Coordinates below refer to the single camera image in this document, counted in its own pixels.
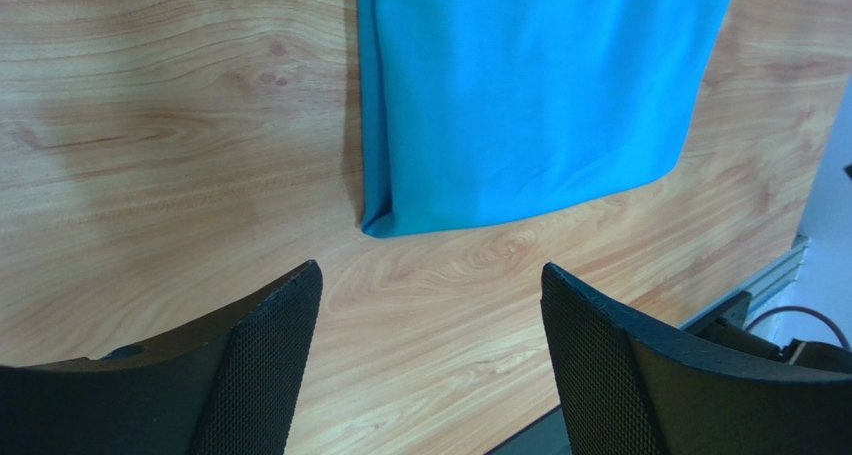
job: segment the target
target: folded blue cloth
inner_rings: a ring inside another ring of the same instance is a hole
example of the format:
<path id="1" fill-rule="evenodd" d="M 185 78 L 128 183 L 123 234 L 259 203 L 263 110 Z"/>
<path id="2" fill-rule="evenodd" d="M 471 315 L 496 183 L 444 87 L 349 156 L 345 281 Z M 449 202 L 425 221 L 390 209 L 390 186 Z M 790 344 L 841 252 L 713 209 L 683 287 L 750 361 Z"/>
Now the folded blue cloth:
<path id="1" fill-rule="evenodd" d="M 677 163 L 730 0 L 358 0 L 363 230 L 480 227 Z"/>

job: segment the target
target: blue fabric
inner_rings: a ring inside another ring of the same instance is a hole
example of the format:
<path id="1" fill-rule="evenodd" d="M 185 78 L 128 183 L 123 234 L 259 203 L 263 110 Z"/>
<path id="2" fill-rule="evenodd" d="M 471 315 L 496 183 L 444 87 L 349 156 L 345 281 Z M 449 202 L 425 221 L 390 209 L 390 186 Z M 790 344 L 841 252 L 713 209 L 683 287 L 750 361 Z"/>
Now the blue fabric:
<path id="1" fill-rule="evenodd" d="M 391 237 L 674 168 L 730 0 L 358 0 L 366 210 Z"/>

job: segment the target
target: wire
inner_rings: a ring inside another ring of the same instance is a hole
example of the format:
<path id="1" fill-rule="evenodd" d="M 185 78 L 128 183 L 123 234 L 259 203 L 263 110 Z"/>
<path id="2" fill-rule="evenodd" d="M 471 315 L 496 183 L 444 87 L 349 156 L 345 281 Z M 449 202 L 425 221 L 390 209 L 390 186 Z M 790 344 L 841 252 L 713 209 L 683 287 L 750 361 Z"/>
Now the wire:
<path id="1" fill-rule="evenodd" d="M 840 346 L 843 347 L 846 350 L 850 350 L 849 339 L 846 338 L 846 335 L 843 334 L 843 330 L 841 330 L 840 327 L 838 327 L 837 324 L 834 323 L 834 321 L 832 321 L 827 316 L 825 316 L 822 313 L 814 310 L 813 308 L 808 308 L 808 307 L 798 307 L 798 306 L 795 306 L 795 305 L 790 305 L 788 307 L 777 307 L 777 308 L 773 308 L 771 310 L 767 310 L 767 311 L 761 313 L 757 318 L 752 320 L 752 322 L 749 323 L 748 326 L 746 327 L 746 331 L 747 332 L 752 331 L 752 329 L 754 329 L 754 327 L 759 325 L 760 322 L 766 320 L 767 318 L 771 317 L 772 315 L 775 315 L 775 314 L 778 314 L 778 313 L 783 313 L 783 312 L 806 313 L 806 314 L 808 314 L 812 317 L 818 318 L 822 323 L 828 325 L 828 328 L 830 328 L 831 331 L 834 332 L 834 335 L 837 336 L 837 340 L 840 341 Z"/>

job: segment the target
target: wooden table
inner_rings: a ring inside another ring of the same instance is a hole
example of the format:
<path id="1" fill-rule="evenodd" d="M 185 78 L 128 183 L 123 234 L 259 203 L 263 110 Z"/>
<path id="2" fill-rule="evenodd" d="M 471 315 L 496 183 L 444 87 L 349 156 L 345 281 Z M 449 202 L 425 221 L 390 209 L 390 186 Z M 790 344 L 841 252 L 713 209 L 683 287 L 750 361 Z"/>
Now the wooden table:
<path id="1" fill-rule="evenodd" d="M 0 0 L 0 362 L 101 356 L 308 258 L 289 454 L 482 453 L 557 403 L 553 260 L 678 323 L 790 246 L 852 71 L 852 0 L 735 0 L 674 173 L 379 241 L 355 0 Z"/>

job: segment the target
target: black cable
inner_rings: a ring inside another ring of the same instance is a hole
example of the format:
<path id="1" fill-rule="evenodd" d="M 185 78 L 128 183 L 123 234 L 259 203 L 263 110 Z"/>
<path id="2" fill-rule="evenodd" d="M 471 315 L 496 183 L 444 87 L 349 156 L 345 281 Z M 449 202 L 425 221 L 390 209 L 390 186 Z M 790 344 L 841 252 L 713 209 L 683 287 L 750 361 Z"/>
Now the black cable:
<path id="1" fill-rule="evenodd" d="M 752 322 L 749 323 L 748 326 L 746 327 L 746 331 L 747 332 L 752 331 L 752 329 L 754 327 L 756 327 L 758 324 L 760 324 L 760 322 L 766 320 L 767 318 L 771 317 L 772 315 L 775 315 L 777 313 L 783 313 L 783 312 L 806 313 L 806 314 L 808 314 L 812 317 L 818 318 L 822 323 L 828 325 L 828 328 L 830 328 L 831 331 L 834 332 L 834 335 L 837 336 L 837 340 L 840 341 L 840 346 L 845 348 L 846 350 L 850 350 L 849 339 L 846 338 L 846 335 L 843 333 L 843 330 L 841 330 L 840 327 L 838 327 L 837 324 L 834 323 L 834 321 L 832 321 L 827 316 L 825 316 L 822 313 L 814 310 L 813 308 L 808 308 L 808 307 L 798 307 L 798 306 L 795 306 L 795 305 L 790 305 L 788 307 L 776 307 L 776 308 L 773 308 L 771 310 L 767 310 L 766 312 L 761 313 L 757 318 L 752 320 Z"/>

